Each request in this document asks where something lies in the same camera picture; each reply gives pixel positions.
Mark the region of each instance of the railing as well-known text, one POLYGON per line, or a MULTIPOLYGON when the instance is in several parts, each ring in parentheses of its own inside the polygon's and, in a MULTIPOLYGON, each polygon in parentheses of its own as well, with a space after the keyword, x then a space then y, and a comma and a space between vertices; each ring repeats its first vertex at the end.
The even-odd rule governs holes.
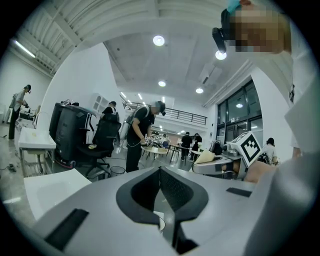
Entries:
MULTIPOLYGON (((125 110, 133 110, 135 111, 137 108, 143 107, 144 105, 142 103, 129 103, 126 102, 124 104, 124 109, 125 110)), ((165 109, 165 116, 168 118, 174 118, 174 119, 179 119, 191 123, 196 123, 199 125, 206 125, 207 123, 207 117, 203 115, 198 115, 198 114, 193 114, 189 112, 184 112, 176 109, 171 109, 171 108, 166 108, 165 109)))

